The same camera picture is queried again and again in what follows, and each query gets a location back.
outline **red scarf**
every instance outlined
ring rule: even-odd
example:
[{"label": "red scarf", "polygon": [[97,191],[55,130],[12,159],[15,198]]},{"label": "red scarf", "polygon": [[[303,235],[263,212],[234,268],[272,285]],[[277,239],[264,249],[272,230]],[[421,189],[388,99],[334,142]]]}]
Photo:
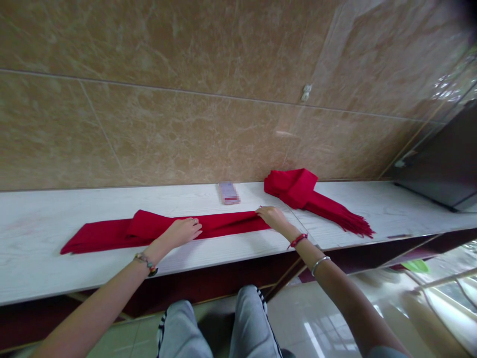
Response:
[{"label": "red scarf", "polygon": [[[270,227],[254,211],[195,216],[202,224],[197,239],[240,234]],[[139,210],[132,219],[85,224],[61,249],[61,254],[113,250],[149,245],[176,219]]]},{"label": "red scarf", "polygon": [[317,180],[318,177],[306,169],[271,171],[265,178],[264,190],[294,209],[311,211],[334,221],[344,231],[373,238],[375,232],[362,216],[353,214],[343,205],[315,191]]}]

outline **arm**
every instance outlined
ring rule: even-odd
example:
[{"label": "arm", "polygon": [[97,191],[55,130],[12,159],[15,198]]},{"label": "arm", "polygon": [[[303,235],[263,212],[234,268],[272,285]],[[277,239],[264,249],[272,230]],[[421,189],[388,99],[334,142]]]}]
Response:
[{"label": "arm", "polygon": [[[283,213],[273,206],[262,207],[256,212],[289,242],[301,234],[287,221]],[[325,256],[308,239],[299,241],[295,249],[310,270]],[[324,260],[318,265],[315,279],[343,315],[363,357],[378,346],[390,347],[408,357],[411,356],[366,296],[331,260]]]},{"label": "arm", "polygon": [[[175,247],[202,233],[197,219],[176,220],[144,250],[155,264]],[[132,261],[69,315],[33,353],[39,357],[85,357],[107,331],[149,274],[147,265]]]}]

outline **silver bangle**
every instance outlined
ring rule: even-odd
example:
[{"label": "silver bangle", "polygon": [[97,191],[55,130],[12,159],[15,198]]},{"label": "silver bangle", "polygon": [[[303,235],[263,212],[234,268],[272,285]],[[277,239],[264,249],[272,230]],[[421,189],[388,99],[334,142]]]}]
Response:
[{"label": "silver bangle", "polygon": [[318,265],[321,264],[322,261],[325,261],[325,260],[331,260],[329,258],[329,256],[325,256],[324,258],[321,258],[317,261],[316,264],[313,265],[313,268],[312,268],[312,276],[314,277],[315,276],[315,270],[317,269]]}]

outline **striped pants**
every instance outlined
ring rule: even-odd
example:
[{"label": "striped pants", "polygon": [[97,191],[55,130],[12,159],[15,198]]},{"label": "striped pants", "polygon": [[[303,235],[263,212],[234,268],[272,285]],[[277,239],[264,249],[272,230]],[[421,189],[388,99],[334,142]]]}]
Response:
[{"label": "striped pants", "polygon": [[[159,325],[157,342],[158,358],[213,358],[189,301],[170,305]],[[289,352],[285,356],[293,357]],[[256,357],[283,355],[268,322],[262,293],[255,286],[245,286],[238,292],[230,358]]]}]

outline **sweatpants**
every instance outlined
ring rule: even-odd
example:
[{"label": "sweatpants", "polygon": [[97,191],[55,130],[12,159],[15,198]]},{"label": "sweatpants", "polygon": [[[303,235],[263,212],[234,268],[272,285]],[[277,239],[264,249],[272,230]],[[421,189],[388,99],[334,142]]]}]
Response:
[{"label": "sweatpants", "polygon": [[[158,358],[213,358],[189,301],[169,306],[159,324],[157,343]],[[283,358],[268,322],[267,304],[255,286],[238,292],[229,357]],[[285,357],[294,356],[286,352]]]}]

